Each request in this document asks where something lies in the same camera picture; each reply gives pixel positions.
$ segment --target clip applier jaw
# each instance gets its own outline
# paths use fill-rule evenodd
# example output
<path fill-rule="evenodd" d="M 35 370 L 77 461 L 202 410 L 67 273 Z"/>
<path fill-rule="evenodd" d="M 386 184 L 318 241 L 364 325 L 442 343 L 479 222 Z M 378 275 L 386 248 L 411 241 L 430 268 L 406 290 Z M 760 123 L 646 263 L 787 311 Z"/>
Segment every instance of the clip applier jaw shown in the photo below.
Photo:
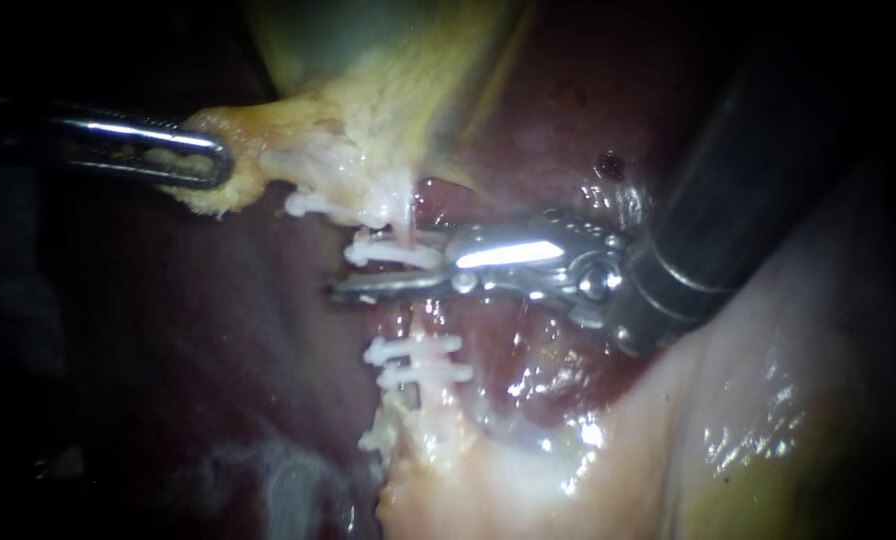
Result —
<path fill-rule="evenodd" d="M 376 233 L 391 242 L 391 233 Z M 564 311 L 598 329 L 602 306 L 621 280 L 625 242 L 570 211 L 551 209 L 521 222 L 419 227 L 422 249 L 441 260 L 426 270 L 354 273 L 329 285 L 332 300 L 374 305 L 496 292 Z"/>

